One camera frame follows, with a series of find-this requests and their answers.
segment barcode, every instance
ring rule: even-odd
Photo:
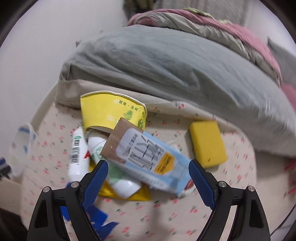
[[[150,171],[156,166],[159,161],[158,158],[163,155],[164,150],[149,138],[145,139],[142,136],[140,140],[142,140],[142,142],[137,142],[128,160],[138,167]]]
[[[71,152],[71,163],[78,163],[79,162],[79,147],[73,147]]]

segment metal screw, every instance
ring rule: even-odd
[[[73,187],[73,188],[78,187],[78,185],[79,185],[79,182],[73,182],[73,183],[71,183],[71,187]]]
[[[253,186],[248,186],[249,191],[253,192],[255,191],[255,188]]]
[[[43,191],[44,191],[44,192],[48,192],[49,190],[50,190],[49,187],[45,187],[45,188],[43,188]]]
[[[224,182],[224,181],[220,181],[220,182],[219,182],[219,186],[220,186],[220,187],[223,187],[223,188],[226,187],[226,182]]]

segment sponge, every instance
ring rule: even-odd
[[[196,121],[189,127],[195,158],[203,168],[219,165],[227,160],[225,146],[215,121]]]

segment bottle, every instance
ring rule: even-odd
[[[70,155],[70,163],[68,177],[71,182],[78,181],[89,172],[89,152],[87,142],[84,137],[83,128],[79,126],[73,132],[72,151]]]
[[[88,139],[89,153],[96,164],[98,164],[101,159],[107,161],[109,170],[106,180],[116,194],[125,199],[138,191],[142,185],[138,180],[123,172],[116,164],[113,164],[110,160],[101,156],[101,150],[107,139],[108,137],[100,132],[91,131]]]

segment gray pillow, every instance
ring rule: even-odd
[[[279,64],[283,82],[291,84],[296,88],[296,57],[285,48],[277,45],[270,38],[267,40],[267,46]]]

